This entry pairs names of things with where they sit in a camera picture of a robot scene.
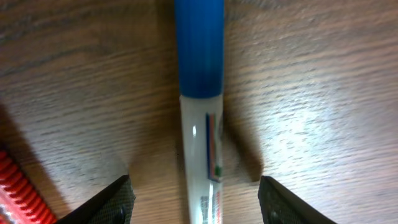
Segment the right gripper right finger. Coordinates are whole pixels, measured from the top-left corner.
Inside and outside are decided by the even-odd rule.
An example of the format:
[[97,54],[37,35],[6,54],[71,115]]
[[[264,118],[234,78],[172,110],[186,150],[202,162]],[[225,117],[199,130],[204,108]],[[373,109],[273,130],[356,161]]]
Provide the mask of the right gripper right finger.
[[336,224],[271,176],[262,176],[258,199],[265,224]]

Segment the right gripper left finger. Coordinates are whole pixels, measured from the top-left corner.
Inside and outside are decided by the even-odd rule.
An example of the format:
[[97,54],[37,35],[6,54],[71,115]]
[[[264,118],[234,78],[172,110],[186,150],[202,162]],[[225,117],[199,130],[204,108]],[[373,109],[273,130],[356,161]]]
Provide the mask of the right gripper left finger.
[[56,224],[130,224],[136,196],[129,175],[122,175],[101,192],[56,221]]

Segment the blue white marker pen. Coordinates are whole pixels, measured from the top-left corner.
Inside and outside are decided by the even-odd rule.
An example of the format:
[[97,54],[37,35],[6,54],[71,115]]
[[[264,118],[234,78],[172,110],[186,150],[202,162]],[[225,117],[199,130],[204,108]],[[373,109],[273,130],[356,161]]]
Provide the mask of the blue white marker pen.
[[190,223],[223,222],[224,1],[175,0]]

